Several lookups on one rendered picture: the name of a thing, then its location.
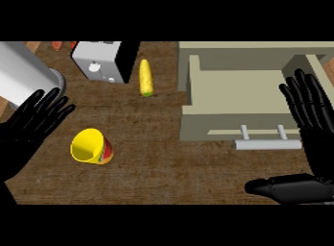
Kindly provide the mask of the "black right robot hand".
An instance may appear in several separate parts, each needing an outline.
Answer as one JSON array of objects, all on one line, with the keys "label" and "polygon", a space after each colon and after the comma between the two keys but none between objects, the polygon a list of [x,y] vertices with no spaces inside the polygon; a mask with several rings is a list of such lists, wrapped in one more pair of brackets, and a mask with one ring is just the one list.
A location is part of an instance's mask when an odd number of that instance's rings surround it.
[{"label": "black right robot hand", "polygon": [[278,89],[297,124],[312,174],[252,180],[244,191],[281,205],[334,203],[334,109],[330,99],[318,79],[300,68]]}]

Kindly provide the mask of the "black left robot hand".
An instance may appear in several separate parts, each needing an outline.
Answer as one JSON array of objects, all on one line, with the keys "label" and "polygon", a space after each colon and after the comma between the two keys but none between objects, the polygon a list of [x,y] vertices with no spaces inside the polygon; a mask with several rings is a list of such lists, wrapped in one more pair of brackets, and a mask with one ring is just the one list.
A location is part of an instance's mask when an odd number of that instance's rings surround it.
[{"label": "black left robot hand", "polygon": [[9,181],[28,164],[45,138],[56,130],[76,106],[69,105],[68,97],[56,99],[60,89],[50,92],[38,89],[10,119],[0,123],[0,206],[17,204],[6,181]]}]

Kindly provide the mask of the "yellow cup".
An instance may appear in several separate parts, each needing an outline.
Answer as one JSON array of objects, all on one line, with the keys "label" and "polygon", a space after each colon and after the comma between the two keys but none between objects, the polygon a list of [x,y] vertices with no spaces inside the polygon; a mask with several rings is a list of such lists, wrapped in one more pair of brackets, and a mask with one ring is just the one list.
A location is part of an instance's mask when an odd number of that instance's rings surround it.
[{"label": "yellow cup", "polygon": [[75,135],[70,156],[76,161],[91,164],[106,164],[112,160],[113,148],[98,129],[88,128]]}]

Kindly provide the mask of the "beige open drawer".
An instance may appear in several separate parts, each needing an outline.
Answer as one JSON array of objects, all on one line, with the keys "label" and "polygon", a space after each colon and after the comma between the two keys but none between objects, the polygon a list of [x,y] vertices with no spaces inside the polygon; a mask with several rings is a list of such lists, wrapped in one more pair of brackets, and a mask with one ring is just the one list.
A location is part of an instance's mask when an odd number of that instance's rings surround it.
[{"label": "beige open drawer", "polygon": [[182,141],[277,138],[278,128],[299,136],[296,122],[278,86],[300,68],[315,75],[334,108],[334,87],[315,55],[297,55],[278,70],[206,71],[200,57],[188,60],[187,105],[181,110]]}]

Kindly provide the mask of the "beige drawer cabinet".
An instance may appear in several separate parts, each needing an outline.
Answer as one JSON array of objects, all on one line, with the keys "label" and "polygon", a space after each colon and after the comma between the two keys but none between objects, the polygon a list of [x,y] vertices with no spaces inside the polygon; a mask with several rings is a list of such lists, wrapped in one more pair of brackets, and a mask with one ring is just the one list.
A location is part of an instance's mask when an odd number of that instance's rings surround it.
[{"label": "beige drawer cabinet", "polygon": [[296,55],[317,55],[321,65],[334,57],[334,41],[178,41],[178,90],[187,89],[190,56],[203,70],[280,70]]}]

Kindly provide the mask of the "large white cylinder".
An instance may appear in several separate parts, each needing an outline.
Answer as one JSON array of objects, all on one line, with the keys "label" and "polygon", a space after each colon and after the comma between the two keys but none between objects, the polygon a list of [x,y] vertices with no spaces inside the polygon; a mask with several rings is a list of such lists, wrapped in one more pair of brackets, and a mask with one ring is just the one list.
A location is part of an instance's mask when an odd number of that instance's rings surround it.
[{"label": "large white cylinder", "polygon": [[63,75],[45,66],[20,41],[0,41],[0,96],[17,108],[29,95],[57,87],[65,93]]}]

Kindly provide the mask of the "white and black appliance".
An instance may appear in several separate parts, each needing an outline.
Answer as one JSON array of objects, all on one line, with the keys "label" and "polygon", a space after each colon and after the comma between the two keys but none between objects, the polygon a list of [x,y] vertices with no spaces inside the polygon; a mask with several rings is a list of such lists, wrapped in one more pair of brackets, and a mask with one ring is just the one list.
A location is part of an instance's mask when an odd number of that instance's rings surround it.
[{"label": "white and black appliance", "polygon": [[138,41],[79,41],[70,58],[91,81],[129,82]]}]

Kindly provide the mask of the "yellow corn cob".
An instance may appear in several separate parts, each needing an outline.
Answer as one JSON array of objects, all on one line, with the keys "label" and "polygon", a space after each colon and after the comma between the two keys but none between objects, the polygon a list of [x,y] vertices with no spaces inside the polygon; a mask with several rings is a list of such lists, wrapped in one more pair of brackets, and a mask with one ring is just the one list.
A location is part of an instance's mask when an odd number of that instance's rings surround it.
[{"label": "yellow corn cob", "polygon": [[138,84],[140,84],[140,94],[144,97],[152,96],[153,95],[153,76],[152,76],[150,63],[147,60],[143,60],[140,62]]}]

